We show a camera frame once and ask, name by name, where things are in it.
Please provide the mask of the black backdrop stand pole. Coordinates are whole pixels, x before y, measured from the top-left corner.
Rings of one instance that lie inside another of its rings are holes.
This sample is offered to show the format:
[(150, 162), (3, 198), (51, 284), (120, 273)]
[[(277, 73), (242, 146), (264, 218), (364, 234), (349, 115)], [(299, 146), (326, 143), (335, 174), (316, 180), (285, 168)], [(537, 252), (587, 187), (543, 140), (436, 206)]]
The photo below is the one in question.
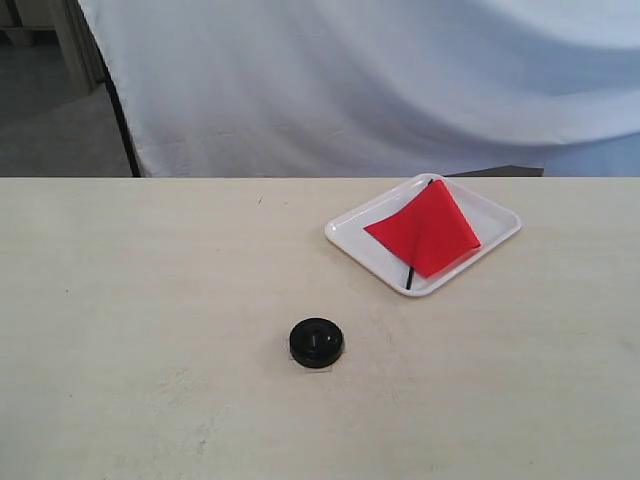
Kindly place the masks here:
[(110, 72), (107, 68), (107, 65), (104, 59), (102, 59), (102, 67), (104, 70), (105, 88), (108, 93), (108, 96), (112, 105), (112, 109), (115, 115), (116, 123), (118, 126), (123, 148), (128, 161), (131, 176), (133, 178), (141, 178), (142, 175), (141, 175), (140, 165), (138, 163), (136, 150), (130, 134), (130, 130), (127, 124), (124, 110), (123, 110), (119, 95), (117, 93), (116, 86), (113, 82), (113, 79), (110, 75)]

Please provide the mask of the white backdrop cloth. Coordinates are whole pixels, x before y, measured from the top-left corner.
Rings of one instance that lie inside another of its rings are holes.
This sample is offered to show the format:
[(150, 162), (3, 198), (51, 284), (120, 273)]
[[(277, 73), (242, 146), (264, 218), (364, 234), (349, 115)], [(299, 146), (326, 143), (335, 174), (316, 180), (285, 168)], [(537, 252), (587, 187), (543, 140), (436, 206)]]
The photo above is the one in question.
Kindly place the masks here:
[(85, 1), (154, 177), (639, 172), (635, 1)]

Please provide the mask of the black round flag base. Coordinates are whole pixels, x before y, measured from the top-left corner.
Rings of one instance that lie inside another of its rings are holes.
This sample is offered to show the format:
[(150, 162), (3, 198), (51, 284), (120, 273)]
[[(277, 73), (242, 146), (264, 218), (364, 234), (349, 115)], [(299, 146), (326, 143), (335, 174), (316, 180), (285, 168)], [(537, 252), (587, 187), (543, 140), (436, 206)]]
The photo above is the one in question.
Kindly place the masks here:
[(298, 322), (289, 334), (289, 353), (301, 366), (323, 369), (333, 365), (343, 354), (345, 340), (334, 322), (311, 317)]

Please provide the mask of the red flag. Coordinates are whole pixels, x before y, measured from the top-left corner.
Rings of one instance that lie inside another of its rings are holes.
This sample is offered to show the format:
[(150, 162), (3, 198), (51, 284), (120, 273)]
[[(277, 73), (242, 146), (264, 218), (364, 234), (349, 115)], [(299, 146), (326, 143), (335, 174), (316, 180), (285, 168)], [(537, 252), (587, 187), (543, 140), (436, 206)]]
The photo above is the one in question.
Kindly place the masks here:
[(481, 247), (475, 231), (442, 180), (431, 179), (395, 214), (364, 230), (408, 266), (414, 277), (431, 277)]

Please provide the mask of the beige furniture in background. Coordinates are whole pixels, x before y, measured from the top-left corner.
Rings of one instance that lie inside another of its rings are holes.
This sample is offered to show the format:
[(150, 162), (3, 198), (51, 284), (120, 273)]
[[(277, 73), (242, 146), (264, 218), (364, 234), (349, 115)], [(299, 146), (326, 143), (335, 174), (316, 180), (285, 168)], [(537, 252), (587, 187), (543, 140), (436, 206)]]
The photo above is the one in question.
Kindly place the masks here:
[(75, 91), (92, 94), (105, 80), (105, 67), (80, 2), (1, 0), (1, 33), (17, 47), (55, 40)]

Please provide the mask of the white plastic tray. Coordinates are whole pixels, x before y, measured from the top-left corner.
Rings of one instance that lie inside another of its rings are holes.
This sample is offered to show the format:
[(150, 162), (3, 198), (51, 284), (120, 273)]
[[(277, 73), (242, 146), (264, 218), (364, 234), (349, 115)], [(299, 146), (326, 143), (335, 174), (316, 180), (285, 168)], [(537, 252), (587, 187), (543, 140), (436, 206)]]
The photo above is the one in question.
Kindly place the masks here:
[(329, 221), (326, 238), (395, 291), (428, 295), (515, 235), (512, 211), (420, 174)]

